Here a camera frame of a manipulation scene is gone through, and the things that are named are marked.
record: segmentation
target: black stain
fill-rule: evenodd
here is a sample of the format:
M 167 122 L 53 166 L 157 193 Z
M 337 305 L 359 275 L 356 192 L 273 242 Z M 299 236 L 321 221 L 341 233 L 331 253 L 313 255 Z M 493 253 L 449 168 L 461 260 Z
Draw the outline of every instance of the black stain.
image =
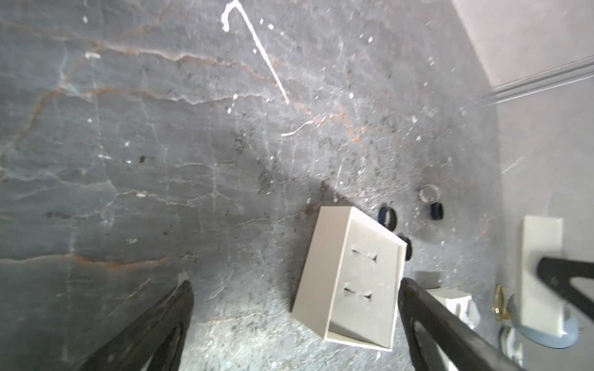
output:
M 60 213 L 59 211 L 49 211 L 45 213 L 47 218 L 60 218 L 60 219 L 70 219 L 72 215 L 66 213 Z

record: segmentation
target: beige wall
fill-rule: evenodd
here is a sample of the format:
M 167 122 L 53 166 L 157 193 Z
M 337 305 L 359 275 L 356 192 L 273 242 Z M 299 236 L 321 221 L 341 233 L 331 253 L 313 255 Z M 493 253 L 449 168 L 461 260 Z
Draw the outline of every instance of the beige wall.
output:
M 452 0 L 492 86 L 594 55 L 592 0 Z

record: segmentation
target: white ring box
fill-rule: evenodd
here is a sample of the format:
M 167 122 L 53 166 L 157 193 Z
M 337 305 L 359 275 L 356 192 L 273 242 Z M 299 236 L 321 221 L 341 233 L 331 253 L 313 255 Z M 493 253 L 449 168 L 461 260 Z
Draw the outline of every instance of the white ring box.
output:
M 323 340 L 391 351 L 406 242 L 355 207 L 320 208 L 292 315 Z

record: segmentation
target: white plastic part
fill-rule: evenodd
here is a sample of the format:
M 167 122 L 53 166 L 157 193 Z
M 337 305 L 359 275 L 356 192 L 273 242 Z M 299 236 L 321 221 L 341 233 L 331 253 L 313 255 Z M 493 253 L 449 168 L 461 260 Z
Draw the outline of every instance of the white plastic part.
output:
M 293 316 L 324 340 L 390 351 L 405 254 L 357 208 L 321 207 Z
M 468 327 L 474 329 L 481 322 L 481 315 L 472 300 L 472 295 L 449 288 L 432 288 L 427 292 L 433 295 L 438 302 L 443 304 L 450 312 L 455 314 Z M 447 371 L 457 371 L 456 365 L 450 361 L 448 356 L 439 348 L 441 359 Z
M 524 367 L 524 344 L 518 341 L 516 329 L 504 326 L 499 336 L 499 345 L 501 352 L 507 358 L 516 362 L 520 367 Z
M 563 219 L 526 215 L 520 267 L 520 323 L 545 334 L 563 335 L 563 300 L 536 275 L 544 256 L 562 257 Z

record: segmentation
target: white paint splatter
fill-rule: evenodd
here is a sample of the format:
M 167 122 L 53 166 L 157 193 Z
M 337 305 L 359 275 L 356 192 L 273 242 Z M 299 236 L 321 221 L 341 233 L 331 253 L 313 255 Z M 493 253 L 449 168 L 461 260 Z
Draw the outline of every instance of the white paint splatter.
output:
M 292 132 L 290 132 L 290 133 L 282 133 L 282 134 L 280 134 L 280 136 L 281 136 L 281 137 L 288 137 L 288 136 L 290 136 L 290 135 L 293 135 L 293 134 L 295 134 L 296 132 L 298 132 L 298 131 L 299 131 L 301 128 L 303 128 L 305 125 L 309 125 L 309 124 L 311 124 L 311 123 L 314 123 L 314 122 L 313 122 L 313 121 L 308 121 L 308 122 L 305 122 L 305 123 L 301 124 L 301 126 L 300 126 L 300 127 L 298 127 L 298 128 L 297 128 L 297 130 L 295 130 L 295 131 L 292 131 Z
M 91 52 L 86 52 L 84 54 L 84 57 L 87 59 L 101 59 L 101 55 L 99 53 L 91 53 Z
M 279 85 L 279 89 L 281 93 L 283 93 L 283 97 L 285 97 L 286 103 L 289 104 L 289 97 L 287 96 L 287 92 L 285 91 L 283 84 L 280 82 L 279 76 L 276 74 L 274 67 L 272 67 L 272 62 L 270 62 L 270 58 L 268 58 L 268 54 L 266 54 L 266 50 L 264 50 L 264 46 L 260 42 L 258 35 L 256 35 L 254 26 L 252 25 L 252 22 L 249 21 L 248 15 L 245 13 L 244 7 L 241 5 L 239 0 L 233 0 L 232 2 L 228 3 L 225 7 L 225 11 L 223 12 L 223 14 L 221 14 L 221 23 L 223 23 L 223 31 L 229 32 L 229 13 L 234 8 L 237 8 L 237 10 L 243 16 L 245 24 L 248 26 L 249 31 L 252 33 L 252 37 L 254 38 L 256 47 L 260 51 L 260 54 L 262 54 L 262 58 L 264 58 L 264 61 L 268 65 L 268 68 L 270 68 L 270 72 L 272 72 L 272 76 L 274 76 L 276 83 Z
M 523 160 L 524 160 L 524 156 L 518 158 L 516 160 L 516 162 L 514 162 L 513 164 L 511 164 L 508 167 L 506 167 L 505 169 L 503 169 L 503 171 L 501 172 L 501 174 L 507 173 L 508 171 L 510 171 L 511 169 L 513 169 L 514 167 L 518 166 Z

